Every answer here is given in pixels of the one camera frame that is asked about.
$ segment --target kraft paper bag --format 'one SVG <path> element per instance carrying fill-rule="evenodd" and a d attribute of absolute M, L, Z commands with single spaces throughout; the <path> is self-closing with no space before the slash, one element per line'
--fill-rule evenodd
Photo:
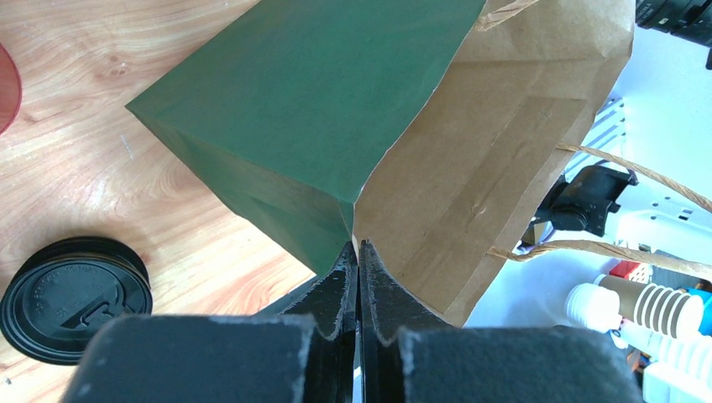
<path fill-rule="evenodd" d="M 462 325 L 631 54 L 632 1 L 262 0 L 127 108 L 319 275 L 370 238 Z"/>

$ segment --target paper bag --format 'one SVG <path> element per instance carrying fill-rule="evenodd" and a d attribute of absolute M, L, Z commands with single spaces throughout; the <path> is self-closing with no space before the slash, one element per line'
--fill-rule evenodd
<path fill-rule="evenodd" d="M 263 0 L 128 109 L 318 274 L 371 238 L 461 325 L 504 263 L 487 250 L 526 229 L 633 31 L 632 1 L 541 0 L 471 32 L 483 6 Z"/>

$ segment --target rope handle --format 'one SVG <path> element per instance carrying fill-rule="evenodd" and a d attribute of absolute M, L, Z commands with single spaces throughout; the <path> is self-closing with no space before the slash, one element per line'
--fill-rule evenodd
<path fill-rule="evenodd" d="M 647 176 L 650 179 L 662 183 L 663 185 L 676 191 L 680 195 L 687 197 L 690 201 L 702 207 L 707 212 L 712 212 L 712 201 L 709 198 L 702 196 L 698 192 L 693 191 L 692 189 L 671 178 L 668 178 L 665 175 L 658 174 L 654 170 L 650 170 L 644 166 L 630 162 L 629 160 L 624 160 L 621 157 L 605 153 L 604 151 L 601 151 L 599 149 L 591 149 L 589 147 L 572 144 L 559 144 L 557 145 L 557 149 L 573 152 L 582 151 L 586 154 L 591 154 L 595 157 L 600 157 L 604 160 L 615 162 L 616 164 L 624 168 L 634 170 L 642 175 Z M 615 246 L 603 242 L 583 240 L 552 241 L 535 246 L 534 249 L 529 251 L 528 254 L 514 254 L 509 250 L 492 247 L 489 249 L 487 254 L 497 256 L 502 259 L 512 260 L 515 262 L 526 262 L 528 260 L 536 258 L 537 256 L 547 254 L 553 250 L 561 249 L 578 250 L 582 252 L 589 252 L 592 254 L 599 254 L 615 259 L 623 259 L 638 263 L 652 264 L 685 275 L 692 275 L 700 279 L 712 281 L 712 265 L 710 264 L 692 262 L 684 259 L 675 259 L 670 258 L 668 256 L 661 256 L 659 254 L 650 254 L 641 250 L 623 248 L 621 246 Z"/>
<path fill-rule="evenodd" d="M 504 7 L 497 8 L 491 13 L 480 15 L 479 18 L 477 18 L 477 22 L 474 23 L 474 30 L 482 32 L 492 29 L 537 2 L 539 2 L 539 0 L 515 0 Z"/>

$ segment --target wood grain surface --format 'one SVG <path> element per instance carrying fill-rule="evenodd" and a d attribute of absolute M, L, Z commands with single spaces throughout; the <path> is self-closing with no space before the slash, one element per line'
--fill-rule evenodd
<path fill-rule="evenodd" d="M 154 313 L 247 314 L 312 276 L 123 108 L 254 3 L 0 0 L 24 91 L 0 134 L 0 292 L 34 251 L 79 234 L 141 255 Z M 72 371 L 0 338 L 2 402 L 57 401 Z"/>

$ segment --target white container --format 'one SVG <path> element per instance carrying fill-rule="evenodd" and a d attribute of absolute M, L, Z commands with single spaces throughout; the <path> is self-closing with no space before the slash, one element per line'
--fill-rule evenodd
<path fill-rule="evenodd" d="M 619 333 L 631 346 L 660 363 L 672 365 L 712 390 L 711 337 L 698 333 L 685 339 L 670 338 L 630 321 L 623 321 Z"/>
<path fill-rule="evenodd" d="M 712 391 L 670 364 L 654 363 L 643 373 L 646 403 L 710 403 Z"/>
<path fill-rule="evenodd" d="M 619 309 L 615 291 L 589 283 L 576 285 L 565 302 L 566 317 L 574 326 L 602 333 L 620 325 Z"/>

